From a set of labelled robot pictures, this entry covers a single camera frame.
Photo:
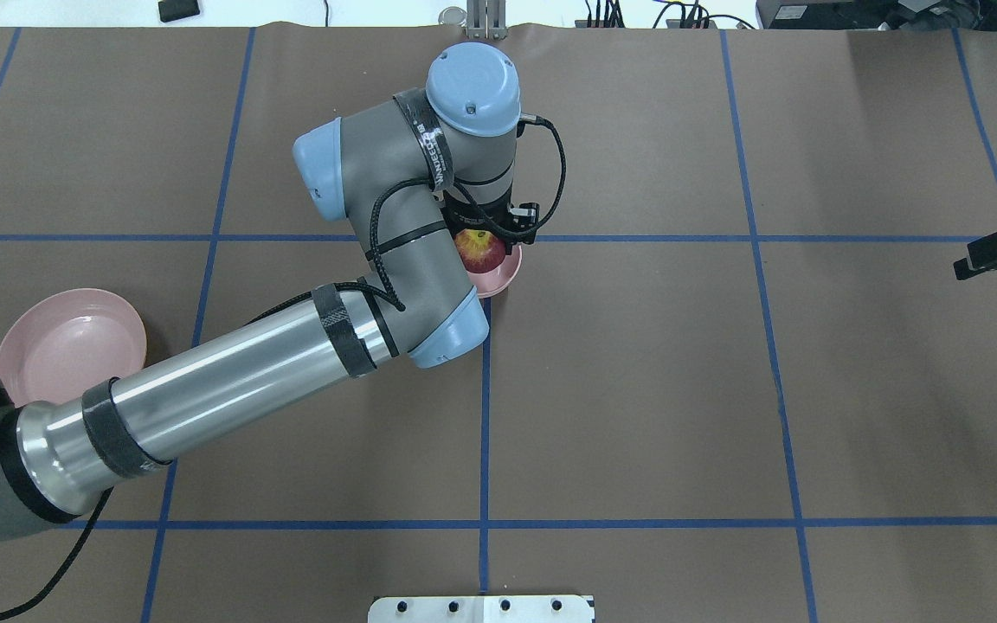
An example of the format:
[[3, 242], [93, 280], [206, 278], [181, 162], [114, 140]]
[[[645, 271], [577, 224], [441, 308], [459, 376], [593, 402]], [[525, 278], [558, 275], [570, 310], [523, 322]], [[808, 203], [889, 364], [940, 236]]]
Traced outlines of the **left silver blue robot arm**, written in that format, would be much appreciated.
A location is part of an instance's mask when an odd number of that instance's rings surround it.
[[513, 181], [516, 130], [539, 122], [513, 60], [461, 42], [426, 86], [297, 138], [318, 212], [349, 222], [371, 273], [61, 405], [13, 405], [0, 382], [0, 542], [94, 512], [115, 485], [396, 356], [426, 369], [475, 350], [486, 312], [443, 208], [460, 198], [487, 220]]

